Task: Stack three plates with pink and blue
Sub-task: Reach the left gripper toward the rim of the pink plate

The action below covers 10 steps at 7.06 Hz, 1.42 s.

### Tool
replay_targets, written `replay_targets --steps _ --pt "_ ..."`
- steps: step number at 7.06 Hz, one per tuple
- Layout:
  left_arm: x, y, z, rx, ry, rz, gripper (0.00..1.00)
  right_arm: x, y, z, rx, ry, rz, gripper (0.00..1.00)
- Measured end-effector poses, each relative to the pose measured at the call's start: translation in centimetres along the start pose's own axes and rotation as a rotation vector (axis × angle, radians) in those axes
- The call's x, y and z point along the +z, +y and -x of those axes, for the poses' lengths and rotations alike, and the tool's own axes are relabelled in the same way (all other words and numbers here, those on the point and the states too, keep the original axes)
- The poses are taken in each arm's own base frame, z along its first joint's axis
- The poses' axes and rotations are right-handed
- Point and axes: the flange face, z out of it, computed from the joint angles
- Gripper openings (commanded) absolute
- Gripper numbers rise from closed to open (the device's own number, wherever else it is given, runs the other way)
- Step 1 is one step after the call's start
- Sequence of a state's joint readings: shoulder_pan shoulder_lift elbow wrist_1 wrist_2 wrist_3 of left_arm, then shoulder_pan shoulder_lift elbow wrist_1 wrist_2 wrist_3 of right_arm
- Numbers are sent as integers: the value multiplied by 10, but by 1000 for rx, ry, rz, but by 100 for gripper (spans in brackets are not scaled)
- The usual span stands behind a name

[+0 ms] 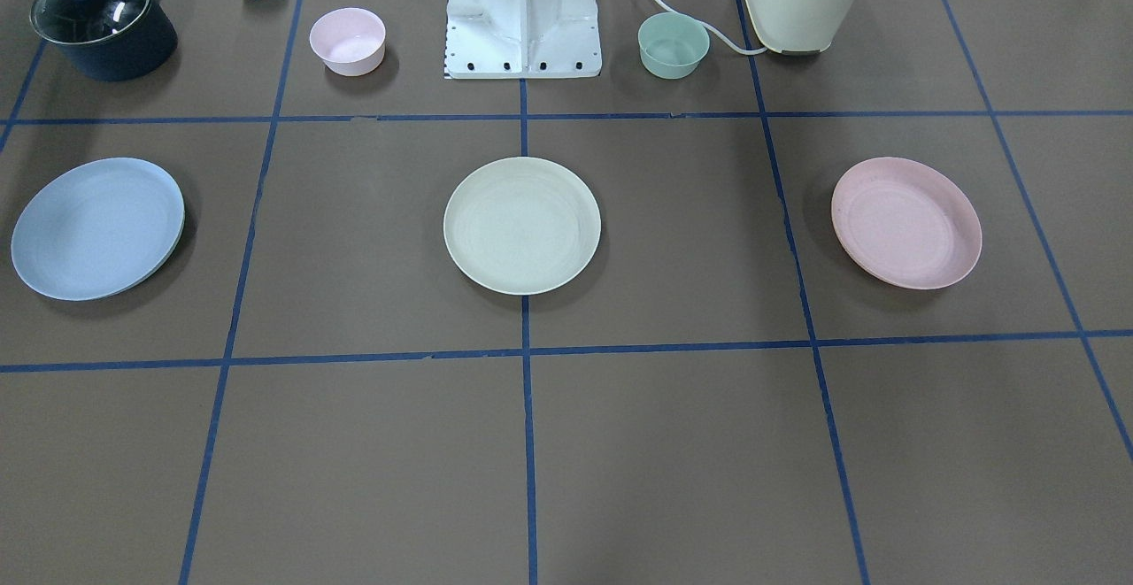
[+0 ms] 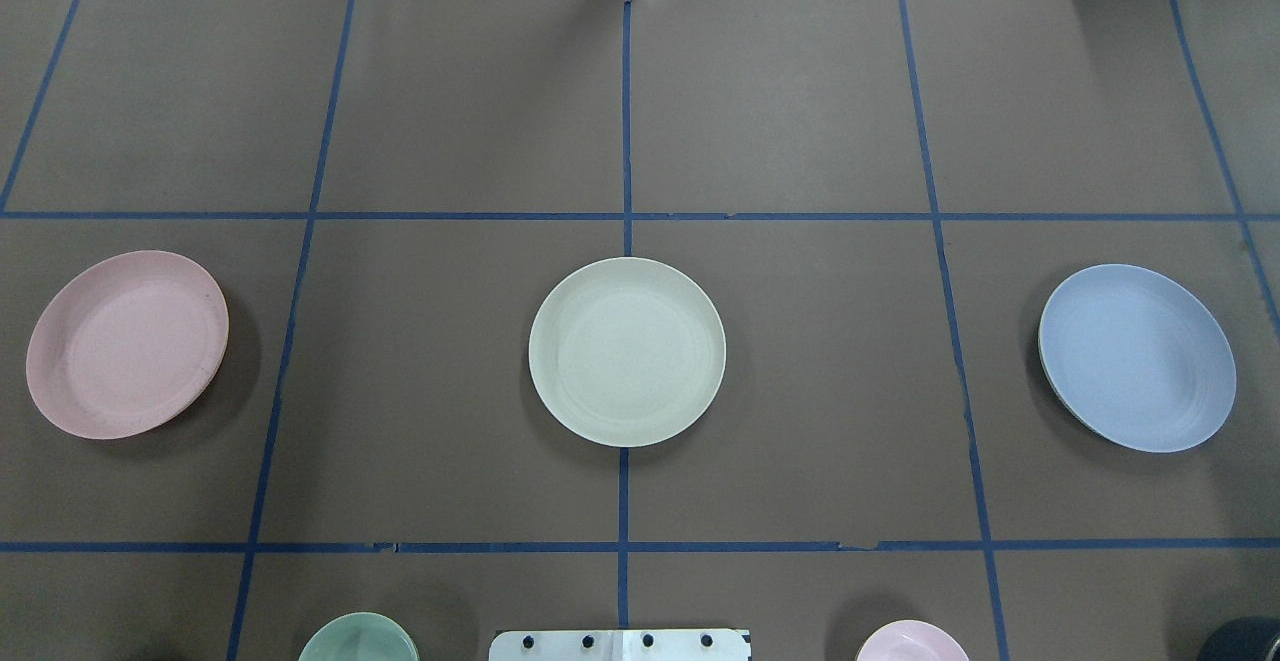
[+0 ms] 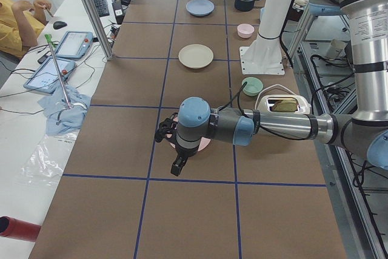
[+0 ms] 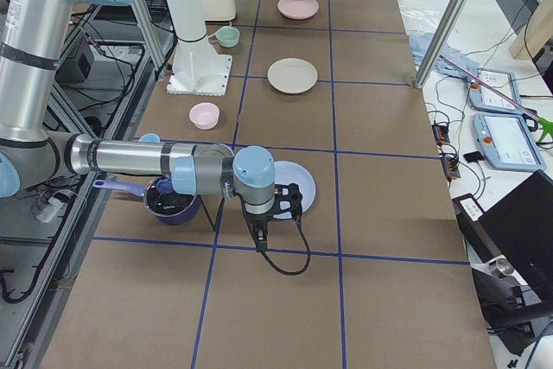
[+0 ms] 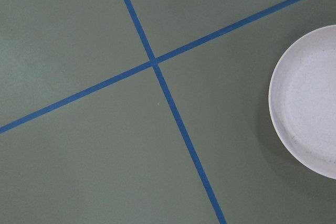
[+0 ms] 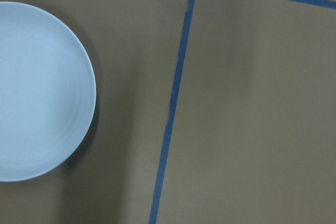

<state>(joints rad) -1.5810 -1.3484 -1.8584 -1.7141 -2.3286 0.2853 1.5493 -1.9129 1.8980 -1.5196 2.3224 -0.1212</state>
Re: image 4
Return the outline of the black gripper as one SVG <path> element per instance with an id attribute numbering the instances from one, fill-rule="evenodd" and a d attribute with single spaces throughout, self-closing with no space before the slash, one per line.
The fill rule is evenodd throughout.
<path id="1" fill-rule="evenodd" d="M 257 251 L 266 252 L 269 216 L 267 214 L 246 213 L 246 224 L 253 240 L 257 240 Z"/>

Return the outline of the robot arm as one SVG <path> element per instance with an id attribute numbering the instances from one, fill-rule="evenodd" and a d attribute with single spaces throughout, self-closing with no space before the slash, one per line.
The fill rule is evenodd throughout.
<path id="1" fill-rule="evenodd" d="M 1 195 L 55 177 L 90 172 L 168 178 L 179 194 L 239 197 L 258 251 L 277 209 L 271 153 L 221 144 L 139 143 L 46 132 L 42 122 L 68 21 L 79 3 L 132 0 L 10 0 L 1 37 Z"/>

